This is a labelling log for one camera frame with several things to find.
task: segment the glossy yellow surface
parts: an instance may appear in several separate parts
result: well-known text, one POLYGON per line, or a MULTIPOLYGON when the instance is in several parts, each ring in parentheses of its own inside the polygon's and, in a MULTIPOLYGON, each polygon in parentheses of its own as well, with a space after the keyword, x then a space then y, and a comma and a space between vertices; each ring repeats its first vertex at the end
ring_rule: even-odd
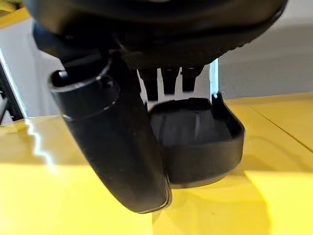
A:
POLYGON ((285 128, 313 145, 313 94, 228 104, 246 128, 242 163, 145 215, 111 196, 60 117, 0 127, 0 235, 312 235, 313 153, 285 128))

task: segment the white wall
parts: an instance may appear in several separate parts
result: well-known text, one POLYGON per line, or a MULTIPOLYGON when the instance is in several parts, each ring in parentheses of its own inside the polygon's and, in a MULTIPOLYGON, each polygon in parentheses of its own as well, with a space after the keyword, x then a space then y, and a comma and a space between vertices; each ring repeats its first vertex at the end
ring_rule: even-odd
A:
MULTIPOLYGON (((46 81, 62 69, 61 63, 36 49, 32 21, 0 32, 0 49, 29 116, 57 114, 46 81)), ((226 97, 289 94, 313 91, 313 1, 290 0, 283 17, 260 38, 220 59, 220 87, 226 97)), ((163 94, 159 78, 160 99, 163 94)), ((181 77, 176 98, 208 96, 207 69, 197 78, 195 94, 182 94, 181 77)))
POLYGON ((4 62, 26 106, 28 116, 57 114, 47 89, 49 74, 62 69, 59 60, 39 51, 31 35, 32 20, 1 31, 0 49, 4 62))

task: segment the black plastic part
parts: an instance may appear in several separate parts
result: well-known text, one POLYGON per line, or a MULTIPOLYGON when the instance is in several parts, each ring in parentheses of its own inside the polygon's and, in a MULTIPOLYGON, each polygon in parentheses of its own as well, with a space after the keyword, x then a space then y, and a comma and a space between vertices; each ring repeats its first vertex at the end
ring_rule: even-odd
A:
POLYGON ((155 106, 150 123, 163 148, 173 188, 198 187, 223 178, 241 161, 244 127, 221 94, 155 106))
POLYGON ((105 76, 76 84, 55 72, 49 88, 101 181, 125 207, 146 213, 166 207, 171 191, 148 114, 129 76, 125 63, 113 60, 105 76))
POLYGON ((196 78, 202 72, 204 66, 183 67, 181 70, 182 76, 182 91, 193 92, 195 89, 196 78))
POLYGON ((119 49, 130 69, 209 64, 263 34, 286 4, 287 0, 25 1, 48 31, 69 35, 82 47, 119 49))
POLYGON ((138 70, 147 91, 149 101, 158 100, 157 69, 138 70))
POLYGON ((139 92, 141 92, 141 86, 140 86, 137 70, 132 70, 131 75, 132 75, 134 86, 137 88, 139 92))
POLYGON ((161 69, 164 94, 175 94, 176 78, 179 74, 179 68, 161 69))
POLYGON ((5 74, 1 61, 0 61, 0 91, 1 98, 3 100, 7 98, 7 104, 5 106, 5 109, 9 112, 12 120, 17 121, 23 119, 24 118, 23 113, 21 111, 17 99, 15 98, 14 92, 5 74))

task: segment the black plastic housing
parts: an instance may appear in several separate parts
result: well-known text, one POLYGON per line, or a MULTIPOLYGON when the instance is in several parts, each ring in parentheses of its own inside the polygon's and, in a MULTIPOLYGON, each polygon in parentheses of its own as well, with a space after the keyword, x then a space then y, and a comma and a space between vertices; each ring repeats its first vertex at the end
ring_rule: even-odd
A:
POLYGON ((161 103, 149 115, 173 188, 211 184, 241 161, 245 130, 221 94, 212 105, 203 98, 161 103))
POLYGON ((114 197, 146 213, 166 207, 171 191, 139 91, 109 76, 68 83, 59 71, 50 91, 86 159, 114 197))

